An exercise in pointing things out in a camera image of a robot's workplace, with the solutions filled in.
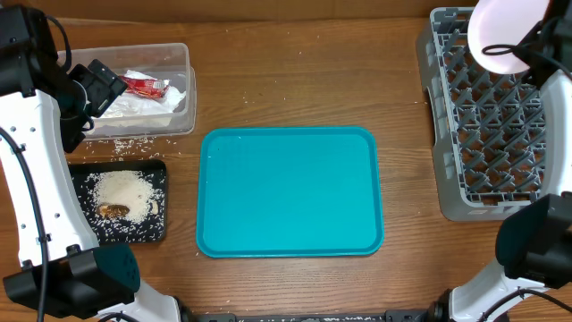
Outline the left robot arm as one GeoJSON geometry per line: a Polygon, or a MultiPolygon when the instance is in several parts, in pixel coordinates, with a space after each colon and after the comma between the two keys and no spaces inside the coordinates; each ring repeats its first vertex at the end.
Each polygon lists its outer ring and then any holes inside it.
{"type": "Polygon", "coordinates": [[[180,300],[141,278],[129,246],[98,242],[80,208],[65,157],[127,86],[97,60],[60,60],[56,23],[21,4],[1,11],[1,166],[21,266],[6,295],[38,320],[189,321],[180,300]]]}

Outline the white rice pile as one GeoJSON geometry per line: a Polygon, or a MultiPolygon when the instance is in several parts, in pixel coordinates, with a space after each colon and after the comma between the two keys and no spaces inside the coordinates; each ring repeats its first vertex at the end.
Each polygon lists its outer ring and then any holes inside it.
{"type": "Polygon", "coordinates": [[[105,220],[125,219],[140,224],[148,216],[158,214],[156,190],[141,172],[118,171],[95,174],[93,181],[95,185],[91,196],[98,216],[100,215],[97,213],[97,208],[102,204],[124,205],[130,209],[126,217],[105,218],[105,220]]]}

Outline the red snack wrapper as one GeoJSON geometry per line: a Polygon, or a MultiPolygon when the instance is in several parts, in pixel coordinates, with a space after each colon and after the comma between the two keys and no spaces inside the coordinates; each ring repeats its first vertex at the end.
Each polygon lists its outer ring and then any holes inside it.
{"type": "Polygon", "coordinates": [[[126,92],[143,98],[163,98],[170,88],[169,80],[161,79],[134,79],[122,76],[127,84],[126,92]]]}

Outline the brown food scrap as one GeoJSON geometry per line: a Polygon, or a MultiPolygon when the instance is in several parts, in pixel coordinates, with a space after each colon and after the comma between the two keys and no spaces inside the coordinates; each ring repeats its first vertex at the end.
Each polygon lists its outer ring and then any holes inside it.
{"type": "Polygon", "coordinates": [[[130,209],[124,205],[102,204],[97,208],[97,213],[108,219],[126,217],[130,213],[130,209]]]}

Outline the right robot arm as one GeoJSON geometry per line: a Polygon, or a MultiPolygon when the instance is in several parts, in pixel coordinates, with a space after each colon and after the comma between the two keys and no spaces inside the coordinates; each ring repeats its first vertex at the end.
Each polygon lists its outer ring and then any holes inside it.
{"type": "Polygon", "coordinates": [[[527,72],[540,91],[546,123],[541,197],[506,218],[494,260],[472,280],[444,293],[429,321],[505,320],[534,295],[571,281],[571,3],[481,0],[468,23],[475,60],[498,74],[527,72]]]}

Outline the large white plate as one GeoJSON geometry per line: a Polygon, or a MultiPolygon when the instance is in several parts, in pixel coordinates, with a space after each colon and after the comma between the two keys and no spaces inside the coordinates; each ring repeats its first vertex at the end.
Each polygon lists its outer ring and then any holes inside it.
{"type": "Polygon", "coordinates": [[[485,70],[498,74],[524,72],[529,66],[514,54],[485,55],[491,45],[517,45],[543,19],[550,0],[479,0],[467,28],[469,50],[485,70]]]}

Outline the white napkin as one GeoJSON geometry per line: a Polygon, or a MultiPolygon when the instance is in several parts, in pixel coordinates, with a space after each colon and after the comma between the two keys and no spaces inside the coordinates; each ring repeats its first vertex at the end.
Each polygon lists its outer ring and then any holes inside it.
{"type": "MultiPolygon", "coordinates": [[[[122,76],[134,79],[157,79],[142,72],[128,70],[122,76]]],[[[109,106],[102,118],[121,118],[143,115],[173,113],[186,97],[185,91],[179,91],[171,84],[163,98],[143,98],[127,93],[126,90],[109,106]]]]}

